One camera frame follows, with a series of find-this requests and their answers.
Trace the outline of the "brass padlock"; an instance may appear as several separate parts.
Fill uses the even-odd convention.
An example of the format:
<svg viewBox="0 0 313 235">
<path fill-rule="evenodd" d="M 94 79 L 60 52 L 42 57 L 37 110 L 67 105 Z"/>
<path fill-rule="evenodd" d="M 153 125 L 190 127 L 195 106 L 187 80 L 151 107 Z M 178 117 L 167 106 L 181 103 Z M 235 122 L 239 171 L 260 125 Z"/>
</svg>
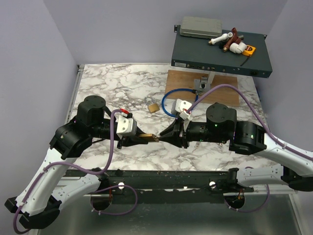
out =
<svg viewBox="0 0 313 235">
<path fill-rule="evenodd" d="M 152 114 L 152 113 L 155 113 L 157 111 L 160 110 L 159 106 L 157 103 L 155 103 L 154 99 L 150 96 L 147 96 L 144 98 L 144 101 L 148 107 L 148 110 L 149 112 Z"/>
<path fill-rule="evenodd" d="M 140 134 L 138 137 L 147 142 L 159 142 L 158 137 L 154 134 Z"/>
</svg>

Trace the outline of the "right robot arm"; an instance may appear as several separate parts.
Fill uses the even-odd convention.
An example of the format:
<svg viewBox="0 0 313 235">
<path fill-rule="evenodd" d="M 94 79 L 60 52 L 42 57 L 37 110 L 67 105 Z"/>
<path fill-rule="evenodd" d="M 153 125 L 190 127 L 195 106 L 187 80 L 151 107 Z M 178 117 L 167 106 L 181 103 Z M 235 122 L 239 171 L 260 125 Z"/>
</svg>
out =
<svg viewBox="0 0 313 235">
<path fill-rule="evenodd" d="M 240 155 L 267 158 L 276 164 L 263 168 L 231 169 L 225 187 L 235 192 L 261 184 L 282 184 L 297 191 L 313 189 L 313 154 L 295 147 L 250 121 L 238 121 L 235 109 L 215 103 L 206 110 L 206 122 L 190 121 L 181 115 L 160 133 L 160 141 L 188 148 L 192 141 L 229 143 L 229 150 Z"/>
</svg>

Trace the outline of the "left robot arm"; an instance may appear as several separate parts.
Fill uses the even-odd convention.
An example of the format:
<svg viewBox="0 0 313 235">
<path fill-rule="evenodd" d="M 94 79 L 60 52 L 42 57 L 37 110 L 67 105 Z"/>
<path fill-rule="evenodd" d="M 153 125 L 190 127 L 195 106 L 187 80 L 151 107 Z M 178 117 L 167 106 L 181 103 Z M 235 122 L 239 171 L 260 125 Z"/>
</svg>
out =
<svg viewBox="0 0 313 235">
<path fill-rule="evenodd" d="M 15 233 L 22 235 L 46 228 L 79 197 L 94 191 L 104 193 L 109 182 L 103 177 L 112 162 L 114 142 L 118 142 L 118 148 L 148 144 L 144 134 L 131 113 L 121 109 L 110 111 L 100 96 L 86 97 L 78 105 L 76 116 L 56 130 L 44 161 L 28 186 L 5 202 L 5 207 L 14 214 Z M 105 167 L 87 170 L 75 165 L 94 138 L 110 141 Z M 24 232 L 18 229 L 18 223 L 25 228 Z"/>
</svg>

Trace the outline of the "white pipe elbow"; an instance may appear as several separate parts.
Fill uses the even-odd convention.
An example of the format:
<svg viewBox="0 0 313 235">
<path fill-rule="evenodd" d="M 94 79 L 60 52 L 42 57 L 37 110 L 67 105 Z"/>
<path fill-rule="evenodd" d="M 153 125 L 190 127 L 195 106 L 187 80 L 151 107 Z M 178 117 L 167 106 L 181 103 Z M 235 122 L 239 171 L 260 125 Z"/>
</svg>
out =
<svg viewBox="0 0 313 235">
<path fill-rule="evenodd" d="M 247 45 L 244 42 L 232 43 L 229 47 L 229 50 L 236 54 L 242 54 L 247 48 Z"/>
</svg>

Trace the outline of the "white pipe with brass end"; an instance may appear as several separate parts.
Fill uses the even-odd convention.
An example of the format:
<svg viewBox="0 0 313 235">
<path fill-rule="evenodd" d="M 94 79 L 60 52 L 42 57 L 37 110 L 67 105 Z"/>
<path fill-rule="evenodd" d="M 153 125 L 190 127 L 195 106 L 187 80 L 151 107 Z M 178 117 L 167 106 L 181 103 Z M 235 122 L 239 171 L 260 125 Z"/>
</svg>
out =
<svg viewBox="0 0 313 235">
<path fill-rule="evenodd" d="M 219 42 L 227 42 L 232 36 L 233 36 L 232 32 L 224 33 L 217 38 L 212 38 L 208 43 L 210 45 L 214 45 L 214 44 L 219 43 Z"/>
</svg>

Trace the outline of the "grey plastic case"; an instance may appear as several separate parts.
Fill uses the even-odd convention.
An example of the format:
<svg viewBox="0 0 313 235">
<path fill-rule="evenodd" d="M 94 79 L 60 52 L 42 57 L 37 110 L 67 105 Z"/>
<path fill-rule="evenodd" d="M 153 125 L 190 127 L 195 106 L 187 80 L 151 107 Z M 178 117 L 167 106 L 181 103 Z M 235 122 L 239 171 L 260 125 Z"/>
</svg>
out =
<svg viewBox="0 0 313 235">
<path fill-rule="evenodd" d="M 181 36 L 211 39 L 222 35 L 222 21 L 201 17 L 184 17 L 179 33 Z"/>
</svg>

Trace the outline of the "brown pipe fitting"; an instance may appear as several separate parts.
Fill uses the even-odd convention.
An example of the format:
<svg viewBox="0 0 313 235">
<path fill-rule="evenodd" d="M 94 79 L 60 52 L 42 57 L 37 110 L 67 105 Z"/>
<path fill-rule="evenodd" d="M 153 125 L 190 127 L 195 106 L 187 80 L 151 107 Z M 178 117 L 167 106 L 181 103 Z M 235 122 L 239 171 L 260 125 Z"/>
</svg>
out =
<svg viewBox="0 0 313 235">
<path fill-rule="evenodd" d="M 224 52 L 227 52 L 229 50 L 232 43 L 239 44 L 242 40 L 241 37 L 238 36 L 237 29 L 235 27 L 232 28 L 231 32 L 232 32 L 232 36 L 228 39 L 228 41 L 223 46 Z"/>
</svg>

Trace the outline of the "yellow tape measure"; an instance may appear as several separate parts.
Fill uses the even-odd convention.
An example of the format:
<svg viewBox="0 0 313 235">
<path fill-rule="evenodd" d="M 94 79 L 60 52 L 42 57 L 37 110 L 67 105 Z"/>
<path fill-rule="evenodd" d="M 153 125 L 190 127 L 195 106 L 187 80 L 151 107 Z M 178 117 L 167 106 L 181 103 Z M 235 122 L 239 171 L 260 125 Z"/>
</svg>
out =
<svg viewBox="0 0 313 235">
<path fill-rule="evenodd" d="M 256 50 L 256 47 L 253 47 L 251 45 L 247 45 L 246 49 L 242 52 L 243 55 L 251 57 Z"/>
</svg>

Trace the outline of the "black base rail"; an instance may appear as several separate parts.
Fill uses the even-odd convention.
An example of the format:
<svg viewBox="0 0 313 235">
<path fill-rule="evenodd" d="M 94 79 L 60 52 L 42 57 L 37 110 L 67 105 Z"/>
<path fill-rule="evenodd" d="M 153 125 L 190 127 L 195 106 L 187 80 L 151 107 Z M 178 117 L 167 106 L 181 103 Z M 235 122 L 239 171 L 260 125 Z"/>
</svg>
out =
<svg viewBox="0 0 313 235">
<path fill-rule="evenodd" d="M 231 171 L 108 170 L 99 176 L 113 204 L 178 204 L 224 202 L 225 193 L 253 192 L 237 183 Z"/>
</svg>

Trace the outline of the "grey metal socket bracket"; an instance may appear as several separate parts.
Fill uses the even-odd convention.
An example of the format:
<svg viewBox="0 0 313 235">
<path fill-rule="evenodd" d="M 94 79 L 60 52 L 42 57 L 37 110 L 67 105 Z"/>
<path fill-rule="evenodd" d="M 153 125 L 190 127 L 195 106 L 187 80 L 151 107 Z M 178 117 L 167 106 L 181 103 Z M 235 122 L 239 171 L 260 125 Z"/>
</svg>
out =
<svg viewBox="0 0 313 235">
<path fill-rule="evenodd" d="M 201 77 L 201 79 L 194 80 L 194 90 L 197 95 L 202 95 L 211 89 L 211 82 L 208 77 Z"/>
</svg>

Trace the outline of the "blue rack network switch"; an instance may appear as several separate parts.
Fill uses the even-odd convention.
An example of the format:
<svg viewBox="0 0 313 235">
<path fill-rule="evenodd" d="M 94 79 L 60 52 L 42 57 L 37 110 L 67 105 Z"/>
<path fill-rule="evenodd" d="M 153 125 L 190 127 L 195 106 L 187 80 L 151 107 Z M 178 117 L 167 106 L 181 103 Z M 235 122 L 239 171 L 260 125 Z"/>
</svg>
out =
<svg viewBox="0 0 313 235">
<path fill-rule="evenodd" d="M 208 39 L 181 36 L 180 26 L 174 26 L 176 39 L 171 65 L 202 71 L 224 72 L 237 75 L 269 78 L 272 66 L 266 46 L 266 35 L 239 32 L 244 43 L 256 48 L 251 57 L 224 52 L 219 45 L 210 46 Z"/>
</svg>

